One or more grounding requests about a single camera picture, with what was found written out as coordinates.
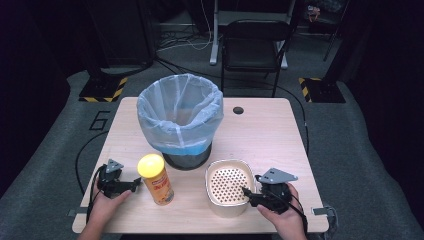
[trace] cable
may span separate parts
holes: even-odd
[[[159,61],[157,59],[155,59],[156,62],[158,62],[159,64],[161,64],[162,66],[164,66],[165,68],[168,68],[169,71],[171,71],[174,74],[177,74],[174,70],[172,70],[170,67],[166,66],[162,61]]]
[[[159,49],[161,48],[167,48],[168,46],[172,46],[175,45],[178,42],[187,42],[190,39],[196,40],[198,38],[195,38],[197,36],[196,33],[194,33],[194,31],[189,32],[188,36],[183,36],[183,37],[176,37],[177,33],[183,33],[186,34],[187,32],[184,30],[182,31],[164,31],[162,32],[161,35],[161,43],[159,43]]]
[[[105,133],[108,133],[109,131],[105,131],[105,132],[101,132],[101,133],[99,133],[99,134],[97,134],[97,135],[95,135],[94,137],[92,137],[90,140],[88,140],[88,142],[86,142],[85,144],[84,144],[84,146],[82,146],[81,147],[81,149],[79,150],[79,152],[78,152],[78,154],[77,154],[77,157],[75,158],[75,175],[76,175],[76,177],[77,177],[77,181],[78,181],[78,186],[79,186],[79,188],[80,188],[80,190],[81,190],[81,193],[82,193],[82,195],[84,195],[84,193],[85,193],[85,191],[84,191],[84,188],[82,187],[82,183],[81,183],[81,179],[80,179],[80,176],[79,176],[79,173],[78,173],[78,161],[79,161],[79,157],[80,157],[80,155],[81,155],[81,153],[82,153],[82,151],[84,150],[84,148],[91,142],[91,141],[93,141],[94,139],[96,139],[97,137],[99,137],[99,136],[101,136],[101,135],[103,135],[103,134],[105,134]]]
[[[158,61],[160,64],[166,63],[168,65],[174,66],[177,69],[179,69],[180,71],[185,70],[187,72],[196,73],[196,74],[200,74],[200,75],[203,75],[203,76],[213,77],[213,78],[217,78],[217,79],[220,78],[220,76],[206,74],[206,73],[198,72],[198,71],[195,71],[195,70],[192,70],[192,69],[189,69],[189,68],[185,68],[185,67],[179,66],[179,65],[177,65],[175,63],[172,63],[172,62],[170,62],[170,61],[168,61],[166,59],[163,59],[163,58],[161,58],[159,56],[156,56],[155,60]],[[231,80],[235,80],[235,81],[243,81],[243,82],[246,82],[247,81],[247,80],[244,80],[244,79],[235,79],[235,78],[227,78],[227,79],[231,79]],[[261,83],[261,84],[265,84],[265,85],[270,85],[271,86],[271,84],[269,84],[269,83],[264,83],[264,82],[254,81],[254,80],[249,80],[249,81],[250,82],[256,82],[256,83]],[[299,106],[300,106],[300,108],[302,110],[303,124],[304,124],[304,127],[305,127],[305,135],[306,135],[306,144],[305,144],[306,145],[306,149],[305,150],[306,150],[306,155],[309,156],[309,130],[308,130],[308,125],[306,123],[305,109],[303,108],[303,105],[300,102],[300,100],[293,93],[291,93],[289,90],[287,90],[287,89],[285,89],[283,87],[280,87],[280,86],[277,86],[277,88],[280,89],[280,90],[283,90],[283,91],[287,92],[289,95],[291,95],[299,103]]]
[[[143,66],[142,68],[138,68],[138,69],[131,70],[131,71],[128,71],[128,72],[123,72],[123,73],[106,73],[106,74],[109,75],[109,76],[112,76],[112,77],[122,77],[122,78],[124,78],[124,77],[128,77],[128,76],[131,76],[131,75],[140,73],[140,72],[146,70],[148,67],[149,67],[149,65],[146,65],[146,66]]]
[[[201,0],[200,1],[200,3],[201,3],[201,5],[202,5],[202,11],[203,11],[203,16],[205,17],[205,20],[206,20],[206,24],[208,25],[208,32],[209,32],[209,40],[208,40],[208,42],[205,44],[205,46],[204,47],[202,47],[202,48],[195,48],[194,46],[193,46],[193,48],[194,49],[196,49],[196,50],[203,50],[203,49],[205,49],[210,43],[211,43],[211,39],[212,39],[212,33],[211,33],[211,27],[210,27],[210,25],[209,25],[209,20],[208,20],[208,18],[206,17],[206,13],[205,13],[205,7],[203,6],[203,0]]]
[[[188,43],[188,44],[175,45],[175,46],[172,46],[172,47],[158,49],[158,50],[156,50],[156,52],[161,52],[161,51],[165,51],[165,50],[168,50],[168,49],[171,49],[171,48],[176,48],[176,47],[185,47],[185,46],[194,46],[194,45],[203,45],[203,44],[206,44],[206,43]]]
[[[91,210],[93,210],[93,206],[94,206],[94,200],[96,200],[97,195],[99,195],[99,193],[103,190],[104,186],[102,187],[102,189],[100,189],[97,193],[96,196],[94,196],[93,199],[93,192],[94,192],[94,184],[96,184],[96,179],[97,179],[97,175],[99,174],[100,171],[102,171],[106,166],[103,165],[101,167],[99,167],[96,171],[96,173],[93,176],[93,179],[91,181],[91,189],[90,189],[90,199],[88,202],[88,208],[87,208],[87,215],[85,217],[85,223],[88,223],[88,220],[90,219],[90,214],[91,214]]]

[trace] perforated basket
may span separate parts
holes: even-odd
[[[240,160],[211,163],[206,170],[205,179],[209,206],[220,217],[236,217],[246,210],[249,198],[243,195],[241,187],[256,192],[252,171]]]

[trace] trash can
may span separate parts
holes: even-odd
[[[180,170],[205,163],[224,117],[223,95],[210,80],[192,74],[162,78],[141,92],[138,120],[146,140]]]

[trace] dark background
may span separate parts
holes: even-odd
[[[347,85],[371,142],[423,226],[418,209],[424,202],[424,11],[418,1],[373,3],[375,24],[365,52],[347,56],[360,58]],[[356,20],[352,13],[350,21]],[[67,77],[86,69],[76,32],[99,66],[108,67],[108,59],[82,1],[2,0],[0,22],[2,195],[66,104]]]

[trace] human hand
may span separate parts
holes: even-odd
[[[96,183],[94,184],[94,192],[93,196],[96,196],[94,199],[93,209],[91,210],[90,220],[95,221],[100,226],[105,226],[107,222],[113,217],[116,212],[116,209],[131,195],[131,191],[127,190],[123,192],[121,195],[110,199],[106,197],[103,192],[99,193],[99,189],[97,188],[98,179],[96,179]]]
[[[290,183],[287,183],[291,194],[299,199],[299,194],[296,189]],[[302,211],[298,201],[294,200],[291,204],[296,207],[299,211]],[[277,214],[268,208],[258,205],[258,211],[274,224],[278,234],[284,240],[304,240],[306,239],[305,232],[303,230],[303,222],[301,216],[293,210],[291,207],[282,214]]]
[[[96,179],[96,183],[94,184],[93,189],[93,196],[96,197],[94,200],[93,209],[90,213],[90,220],[88,221],[82,233],[79,235],[79,240],[100,239],[104,227],[113,217],[116,209],[125,201],[125,199],[131,195],[131,191],[127,190],[116,198],[110,199],[97,188],[97,181],[98,179]]]

